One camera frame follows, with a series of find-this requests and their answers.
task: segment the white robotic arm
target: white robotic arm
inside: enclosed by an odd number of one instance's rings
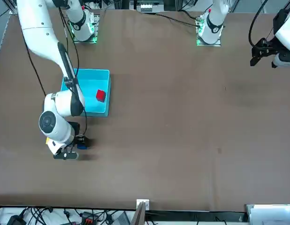
[[[74,128],[63,116],[81,115],[84,97],[68,53],[54,34],[47,6],[67,9],[67,16],[75,28],[78,40],[87,40],[92,31],[79,0],[17,0],[20,24],[27,46],[36,55],[57,63],[68,87],[66,91],[47,94],[44,110],[39,118],[41,131],[49,138],[47,145],[56,155],[71,145],[76,135]]]
[[[204,24],[198,35],[207,44],[215,44],[223,29],[223,22],[229,12],[228,0],[213,0],[211,10],[203,14]]]

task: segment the red block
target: red block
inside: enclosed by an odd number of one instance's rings
[[[98,90],[96,94],[96,99],[100,102],[104,102],[106,99],[106,93],[103,90]]]

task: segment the brown table surface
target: brown table surface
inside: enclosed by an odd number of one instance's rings
[[[254,42],[273,17],[258,18]],[[77,47],[82,68],[110,70],[109,116],[88,118],[94,147],[63,161],[38,128],[44,96],[12,16],[0,52],[0,204],[132,209],[148,198],[154,210],[243,211],[290,203],[290,68],[272,69],[271,57],[250,67],[252,18],[229,14],[222,47],[197,47],[193,27],[107,11],[98,44]],[[69,52],[76,65],[72,44]],[[58,91],[59,67],[32,60],[47,93]],[[84,128],[84,117],[69,120]]]

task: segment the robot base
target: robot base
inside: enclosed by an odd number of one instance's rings
[[[64,160],[78,159],[79,154],[77,152],[72,151],[75,145],[78,149],[82,149],[82,150],[90,147],[90,144],[91,144],[90,139],[87,138],[85,135],[78,135],[79,129],[80,129],[79,123],[76,123],[76,122],[68,122],[68,123],[73,127],[75,131],[75,138],[73,140],[73,143],[70,146],[64,149],[59,149],[57,153],[53,156],[54,159],[64,159]]]
[[[203,32],[204,25],[205,25],[205,18],[204,14],[198,17],[195,21],[196,25],[199,25],[200,28],[196,28],[196,45],[197,46],[216,46],[220,47],[221,46],[221,40],[219,39],[216,43],[210,45],[204,42],[201,37],[199,36],[199,33]]]

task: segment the power cord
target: power cord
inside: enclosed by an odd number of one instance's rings
[[[107,212],[106,212],[106,218],[105,218],[105,220],[100,224],[100,225],[103,225],[104,223],[106,223],[107,225],[111,225],[113,222],[114,222],[114,220],[113,220],[113,215],[116,213],[116,212],[118,212],[118,210],[116,210],[115,212],[113,212],[113,213],[111,213],[111,214],[108,214]]]
[[[83,217],[83,214],[82,214],[82,213],[77,212],[76,209],[74,209],[74,210],[75,210],[75,212],[76,212],[80,217]]]
[[[250,45],[255,48],[255,49],[258,49],[258,50],[265,50],[265,49],[269,49],[271,47],[263,47],[263,48],[260,48],[260,47],[257,47],[253,42],[252,42],[252,28],[253,28],[253,25],[255,23],[255,21],[257,20],[258,18],[258,15],[260,14],[260,12],[262,11],[263,7],[266,5],[266,3],[268,2],[268,0],[264,0],[263,4],[261,5],[261,7],[258,9],[256,15],[254,16],[253,20],[252,20],[252,23],[250,25],[250,28],[249,28],[249,32],[248,32],[248,41],[250,43]]]
[[[184,21],[181,21],[181,20],[177,20],[177,19],[175,19],[175,18],[172,18],[172,17],[166,16],[166,15],[162,15],[162,14],[155,14],[155,15],[158,15],[158,16],[162,16],[162,17],[168,18],[168,19],[173,20],[173,21],[176,21],[176,22],[178,22],[178,23],[182,23],[182,24],[189,25],[189,26],[192,26],[192,27],[200,28],[199,25],[195,25],[195,24],[192,24],[192,23],[188,23],[188,22],[184,22]]]
[[[70,213],[69,213],[68,211],[66,211],[66,209],[64,209],[64,214],[65,214],[65,216],[67,217],[67,220],[69,221],[69,223],[70,223],[70,224],[73,224],[73,223],[71,222],[71,220],[69,219],[69,217],[70,217]]]

